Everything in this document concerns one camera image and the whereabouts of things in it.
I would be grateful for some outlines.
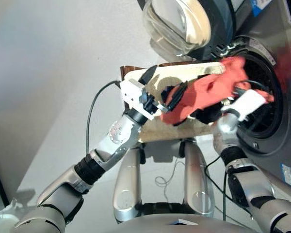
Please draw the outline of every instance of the wire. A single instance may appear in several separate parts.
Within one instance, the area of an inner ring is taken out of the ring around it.
[[[204,172],[205,172],[205,175],[207,176],[207,178],[214,184],[214,186],[224,195],[224,192],[223,192],[223,190],[217,185],[217,183],[208,175],[208,173],[207,173],[207,170],[208,170],[208,167],[209,166],[211,166],[212,164],[214,164],[215,162],[217,162],[218,160],[219,160],[219,158],[221,158],[220,156],[218,156],[215,160],[213,160],[210,164],[208,164],[207,166],[205,166],[205,168],[204,168]],[[229,199],[232,203],[234,203],[235,205],[237,205],[238,207],[240,207],[237,203],[235,203],[234,201],[233,201],[233,199],[232,198],[230,198],[228,195],[225,195],[225,197],[227,198],[227,199]],[[250,216],[251,216],[251,213],[248,211],[248,210],[246,210],[245,208],[242,208],[244,211],[246,211],[248,214],[250,214]]]
[[[97,94],[95,95],[95,97],[92,101],[91,107],[88,111],[87,124],[86,124],[86,154],[88,154],[88,150],[89,150],[89,146],[88,146],[88,144],[89,144],[89,125],[91,122],[92,111],[93,111],[94,105],[96,103],[96,100],[97,100],[98,96],[102,93],[102,91],[104,89],[106,89],[108,86],[115,84],[116,86],[119,87],[119,83],[120,83],[120,81],[118,81],[118,80],[114,80],[114,81],[107,83],[97,92]]]
[[[226,221],[226,179],[227,179],[227,173],[224,171],[224,183],[223,183],[223,221]]]
[[[254,81],[254,80],[242,80],[242,81],[239,81],[237,83],[250,83],[250,84],[255,84],[257,86],[259,86],[262,91],[265,91],[265,92],[268,92],[268,89],[266,88],[266,86],[264,86],[263,84],[257,82],[257,81]]]
[[[175,160],[175,164],[174,164],[174,169],[173,169],[173,172],[170,176],[170,178],[168,180],[166,180],[163,176],[157,176],[155,177],[155,184],[158,186],[158,187],[162,187],[164,188],[164,197],[166,198],[166,201],[168,201],[168,197],[167,197],[167,194],[166,194],[166,189],[167,189],[167,186],[170,184],[172,178],[174,177],[174,174],[175,174],[175,171],[176,171],[176,167],[177,167],[177,164],[183,164],[184,163],[182,161],[178,161],[178,158]]]
[[[219,211],[221,214],[223,214],[223,211],[220,210],[218,206],[215,205],[214,207],[217,209],[217,211]],[[241,222],[237,221],[236,219],[232,218],[232,217],[229,216],[229,215],[226,215],[226,217],[228,217],[229,219],[233,220],[234,222],[236,222],[237,224],[241,225],[242,227],[246,227],[246,228],[251,229],[250,227],[248,227],[248,226],[242,224]]]

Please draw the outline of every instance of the robot forearm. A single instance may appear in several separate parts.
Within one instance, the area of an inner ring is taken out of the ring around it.
[[[236,135],[240,115],[232,107],[212,126],[213,145],[226,166],[232,199],[264,232],[291,233],[291,203],[274,197],[269,180],[240,147]]]

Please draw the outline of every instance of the red cloth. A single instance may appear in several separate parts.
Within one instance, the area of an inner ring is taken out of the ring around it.
[[[245,59],[242,57],[230,57],[221,61],[226,67],[223,74],[211,74],[202,79],[190,83],[182,99],[172,112],[161,115],[161,120],[166,124],[177,124],[185,120],[196,109],[204,109],[214,105],[228,97],[232,97],[234,87],[250,89],[249,83],[237,83],[248,80],[243,66]],[[171,100],[177,87],[171,90],[166,103]],[[274,97],[268,93],[256,90],[265,97],[265,102],[274,101]]]

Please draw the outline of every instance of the blue sticker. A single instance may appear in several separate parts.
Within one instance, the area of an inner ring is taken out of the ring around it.
[[[251,0],[253,15],[258,16],[272,0]]]

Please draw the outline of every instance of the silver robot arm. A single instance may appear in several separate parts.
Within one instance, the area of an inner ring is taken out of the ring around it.
[[[16,224],[15,233],[64,233],[65,226],[83,204],[83,195],[125,153],[138,142],[139,132],[157,109],[167,108],[145,90],[156,66],[147,70],[139,81],[120,83],[124,101],[135,100],[132,108],[111,126],[107,135],[79,163],[70,167],[50,184],[37,200],[37,208]]]
[[[246,208],[265,233],[291,233],[291,203],[274,197],[271,183],[247,158],[236,135],[238,122],[259,108],[259,99],[247,91],[223,108],[226,114],[212,125],[213,146],[225,163],[233,201]]]

